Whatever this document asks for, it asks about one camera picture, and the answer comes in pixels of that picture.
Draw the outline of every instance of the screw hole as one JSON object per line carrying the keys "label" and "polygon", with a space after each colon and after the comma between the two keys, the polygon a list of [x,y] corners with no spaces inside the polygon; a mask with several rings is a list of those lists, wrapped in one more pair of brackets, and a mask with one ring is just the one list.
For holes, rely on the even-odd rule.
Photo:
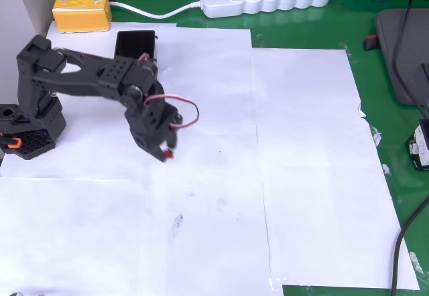
{"label": "screw hole", "polygon": [[11,109],[11,108],[7,108],[7,109],[5,109],[4,111],[3,111],[3,115],[5,116],[5,117],[8,117],[10,114],[12,114],[13,113],[13,110]]}

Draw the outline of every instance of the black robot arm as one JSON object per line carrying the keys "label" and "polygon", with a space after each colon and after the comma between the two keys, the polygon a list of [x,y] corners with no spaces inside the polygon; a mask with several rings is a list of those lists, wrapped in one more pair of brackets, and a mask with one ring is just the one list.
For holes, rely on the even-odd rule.
{"label": "black robot arm", "polygon": [[[72,50],[52,49],[50,40],[37,35],[19,53],[18,102],[0,104],[0,150],[32,159],[55,147],[66,127],[56,92],[75,96],[102,96],[126,107],[131,134],[137,145],[160,161],[176,147],[177,133],[171,124],[182,123],[176,107],[163,98],[156,65],[144,58],[102,58]],[[80,67],[61,73],[66,63]],[[168,150],[160,145],[166,142]]]}

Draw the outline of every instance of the white paper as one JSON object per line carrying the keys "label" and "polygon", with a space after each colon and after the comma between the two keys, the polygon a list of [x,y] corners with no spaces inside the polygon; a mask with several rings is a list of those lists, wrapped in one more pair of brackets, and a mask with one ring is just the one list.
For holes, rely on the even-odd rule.
{"label": "white paper", "polygon": [[0,178],[0,294],[141,295],[152,211],[144,187]]}
{"label": "white paper", "polygon": [[[39,180],[28,181],[41,181],[48,188],[52,186],[50,179],[58,178],[64,183],[69,179],[74,179],[72,183],[76,179],[81,183],[109,179],[112,186],[130,180],[139,183],[150,201],[150,217],[142,228],[146,232],[141,242],[145,252],[138,261],[143,273],[141,288],[130,287],[128,273],[134,277],[136,266],[132,263],[127,276],[118,278],[117,284],[126,286],[121,294],[268,295],[269,255],[256,164],[250,32],[161,27],[157,35],[158,79],[164,90],[191,98],[200,108],[200,121],[178,133],[175,159],[160,163],[139,149],[123,116],[125,109],[118,102],[59,94],[68,125],[57,147],[30,161],[8,155],[0,174],[12,181],[11,187],[21,185],[13,182],[21,180],[11,178],[35,177]],[[73,49],[71,44],[64,45],[67,38],[60,35],[54,45]],[[74,46],[87,51],[80,42]],[[97,42],[91,52],[108,56],[113,48],[114,42]],[[229,48],[234,51],[225,53]],[[172,104],[185,121],[194,118],[192,106]],[[24,207],[34,212],[38,209],[19,202],[14,209]],[[24,221],[20,226],[25,230]],[[93,261],[95,268],[103,265]],[[78,270],[71,263],[70,280],[65,275],[63,284],[74,284],[80,296],[119,294],[115,288],[108,291],[109,285],[97,288],[77,281],[74,272]],[[44,267],[41,282],[51,275],[54,273]]]}
{"label": "white paper", "polygon": [[[400,231],[342,50],[254,49],[273,287],[390,288]],[[419,289],[402,243],[399,289]]]}

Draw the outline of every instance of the yellow box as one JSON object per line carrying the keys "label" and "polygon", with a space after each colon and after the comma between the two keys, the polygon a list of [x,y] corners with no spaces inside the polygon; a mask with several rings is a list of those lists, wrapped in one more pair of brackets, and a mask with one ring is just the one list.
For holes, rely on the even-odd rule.
{"label": "yellow box", "polygon": [[60,33],[106,31],[112,22],[109,0],[55,0],[52,13]]}

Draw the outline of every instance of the black cable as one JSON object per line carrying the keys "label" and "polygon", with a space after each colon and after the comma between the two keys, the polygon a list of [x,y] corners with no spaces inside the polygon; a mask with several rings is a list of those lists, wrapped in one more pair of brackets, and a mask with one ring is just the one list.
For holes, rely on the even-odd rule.
{"label": "black cable", "polygon": [[[405,35],[405,29],[408,22],[408,15],[410,14],[410,10],[412,7],[413,1],[410,0],[408,3],[408,8],[404,17],[404,23],[402,24],[402,29],[399,34],[399,37],[396,42],[395,52],[393,53],[393,72],[395,73],[397,79],[399,80],[402,88],[406,91],[408,96],[412,99],[413,103],[418,107],[420,113],[422,113],[423,117],[427,119],[426,113],[422,109],[422,107],[418,104],[416,98],[413,96],[413,94],[410,92],[408,87],[405,85],[404,81],[402,80],[399,72],[397,71],[396,62],[397,62],[397,56],[400,52],[401,43]],[[407,220],[404,227],[402,227],[400,234],[397,236],[396,244],[395,244],[395,251],[393,253],[393,271],[392,271],[392,278],[391,278],[391,296],[396,296],[397,291],[397,268],[399,265],[399,259],[400,259],[400,248],[401,248],[401,242],[404,238],[404,234],[406,233],[407,229],[410,227],[414,219],[417,218],[419,213],[429,204],[429,197],[427,197],[424,202],[418,207],[418,209],[411,215],[411,217]]]}
{"label": "black cable", "polygon": [[393,68],[393,73],[395,74],[398,82],[401,84],[402,88],[405,90],[405,92],[407,93],[407,95],[411,98],[411,100],[413,101],[414,105],[417,106],[418,110],[420,111],[420,113],[422,113],[423,117],[425,119],[428,118],[428,115],[426,114],[426,112],[422,109],[421,105],[418,104],[418,101],[416,99],[416,97],[410,92],[410,90],[408,89],[408,87],[406,86],[406,84],[404,83],[404,81],[402,80],[400,73],[397,70],[397,57],[400,53],[400,48],[401,48],[401,44],[402,44],[402,40],[404,38],[405,35],[405,30],[406,30],[406,26],[407,26],[407,22],[408,22],[408,15],[410,14],[410,10],[411,10],[411,6],[413,5],[413,0],[410,0],[408,2],[408,8],[407,11],[405,12],[405,17],[404,17],[404,22],[402,23],[402,28],[401,28],[401,32],[398,35],[397,41],[396,41],[396,46],[395,46],[395,52],[393,53],[393,62],[392,62],[392,68]]}
{"label": "black cable", "polygon": [[393,276],[391,278],[391,296],[396,296],[396,290],[397,290],[397,266],[399,264],[400,259],[400,248],[401,248],[401,241],[404,237],[405,232],[407,231],[408,227],[410,227],[411,223],[414,221],[414,219],[417,218],[419,213],[429,204],[429,197],[424,200],[422,205],[418,207],[418,209],[412,214],[412,216],[408,219],[408,221],[405,223],[405,226],[402,227],[400,234],[397,236],[396,244],[395,244],[395,252],[393,254]]}

